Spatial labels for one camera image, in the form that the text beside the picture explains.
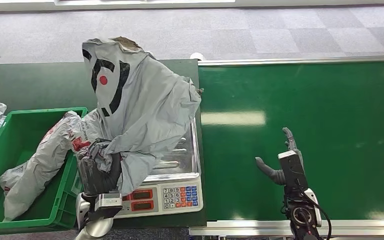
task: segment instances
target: scale weighing platform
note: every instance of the scale weighing platform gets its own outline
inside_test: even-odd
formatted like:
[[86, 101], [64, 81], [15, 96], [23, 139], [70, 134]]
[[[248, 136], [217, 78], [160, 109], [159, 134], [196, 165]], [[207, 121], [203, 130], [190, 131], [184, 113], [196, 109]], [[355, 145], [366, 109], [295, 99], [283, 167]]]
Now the scale weighing platform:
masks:
[[122, 199], [115, 219], [197, 212], [203, 208], [197, 126], [161, 158], [143, 184]]

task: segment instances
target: robotic arm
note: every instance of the robotic arm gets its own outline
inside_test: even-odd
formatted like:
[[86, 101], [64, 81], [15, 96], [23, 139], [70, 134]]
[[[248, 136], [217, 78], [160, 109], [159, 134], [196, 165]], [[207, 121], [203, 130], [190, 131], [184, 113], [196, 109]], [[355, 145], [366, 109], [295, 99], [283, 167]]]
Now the robotic arm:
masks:
[[304, 172], [303, 157], [297, 148], [292, 132], [284, 127], [283, 132], [287, 141], [288, 151], [280, 153], [280, 170], [274, 170], [256, 157], [258, 168], [274, 183], [284, 186], [284, 206], [282, 213], [290, 220], [290, 229], [296, 240], [323, 240], [317, 227], [322, 226], [320, 211], [325, 215], [329, 231], [327, 239], [331, 238], [332, 225], [327, 214], [320, 208], [315, 193], [308, 187]]

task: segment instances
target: green crate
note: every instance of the green crate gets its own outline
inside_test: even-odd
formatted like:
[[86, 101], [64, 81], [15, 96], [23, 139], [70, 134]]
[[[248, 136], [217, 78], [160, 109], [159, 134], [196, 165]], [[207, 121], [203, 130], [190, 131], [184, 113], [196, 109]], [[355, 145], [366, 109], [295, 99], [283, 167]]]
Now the green crate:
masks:
[[[79, 116], [85, 107], [12, 111], [0, 128], [0, 176], [26, 162], [39, 142], [68, 111]], [[69, 151], [65, 164], [37, 197], [32, 206], [13, 221], [4, 219], [4, 191], [0, 187], [0, 234], [62, 231], [72, 229], [76, 221], [76, 197], [83, 190], [77, 161]]]

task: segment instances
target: black glove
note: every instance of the black glove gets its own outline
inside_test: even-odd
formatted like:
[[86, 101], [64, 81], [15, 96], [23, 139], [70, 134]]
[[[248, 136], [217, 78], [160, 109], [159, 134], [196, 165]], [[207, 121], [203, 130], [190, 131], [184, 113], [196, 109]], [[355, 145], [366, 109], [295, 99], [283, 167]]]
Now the black glove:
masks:
[[117, 188], [118, 179], [122, 173], [121, 156], [112, 154], [111, 168], [109, 172], [101, 171], [97, 167], [96, 158], [102, 158], [101, 152], [105, 149], [109, 140], [98, 138], [90, 146], [84, 147], [77, 153], [77, 167], [84, 193], [88, 196], [105, 194]]

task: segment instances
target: black cable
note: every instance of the black cable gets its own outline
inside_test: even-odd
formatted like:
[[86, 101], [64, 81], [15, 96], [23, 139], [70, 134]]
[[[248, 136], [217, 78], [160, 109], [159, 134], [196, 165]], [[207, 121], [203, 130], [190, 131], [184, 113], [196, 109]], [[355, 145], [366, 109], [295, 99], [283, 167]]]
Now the black cable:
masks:
[[327, 225], [328, 225], [328, 231], [327, 231], [326, 240], [331, 239], [331, 236], [332, 236], [332, 223], [331, 223], [331, 219], [329, 218], [328, 214], [323, 210], [323, 208], [320, 207], [319, 204], [315, 203], [311, 198], [309, 198], [309, 196], [307, 196], [307, 194], [305, 194], [305, 192], [303, 191], [303, 189], [300, 186], [300, 182], [298, 181], [298, 179], [296, 179], [295, 183], [298, 185], [299, 192], [302, 194], [302, 196], [304, 196], [304, 198], [306, 198], [310, 203], [312, 203], [314, 206], [316, 206], [320, 210], [320, 212], [323, 213], [324, 217], [327, 220]]

